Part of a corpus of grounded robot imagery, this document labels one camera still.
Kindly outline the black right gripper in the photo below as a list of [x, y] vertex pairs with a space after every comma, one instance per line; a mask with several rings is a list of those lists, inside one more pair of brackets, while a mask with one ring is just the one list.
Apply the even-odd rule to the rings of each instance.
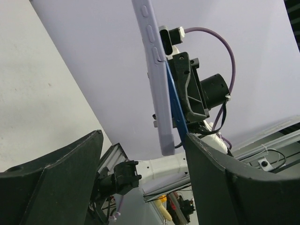
[[209, 117], [197, 73], [199, 67], [199, 60], [190, 59], [187, 52], [172, 57], [172, 76], [188, 128]]

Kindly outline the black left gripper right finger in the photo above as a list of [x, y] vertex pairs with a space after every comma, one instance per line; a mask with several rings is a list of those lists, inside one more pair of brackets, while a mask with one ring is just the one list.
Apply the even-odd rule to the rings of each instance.
[[299, 224], [299, 176], [253, 168], [190, 133], [185, 153], [199, 224]]

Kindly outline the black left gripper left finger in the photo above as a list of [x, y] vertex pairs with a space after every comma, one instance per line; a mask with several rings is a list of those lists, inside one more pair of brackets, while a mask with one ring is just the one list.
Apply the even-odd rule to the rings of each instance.
[[103, 147], [103, 133], [0, 174], [3, 225], [82, 225]]

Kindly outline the lilac phone case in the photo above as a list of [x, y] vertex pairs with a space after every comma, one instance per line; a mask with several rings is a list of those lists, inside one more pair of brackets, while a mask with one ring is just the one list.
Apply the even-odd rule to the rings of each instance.
[[173, 121], [167, 80], [166, 56], [158, 23], [150, 0], [133, 0], [132, 5], [146, 55], [161, 154], [170, 156], [175, 153], [172, 134]]

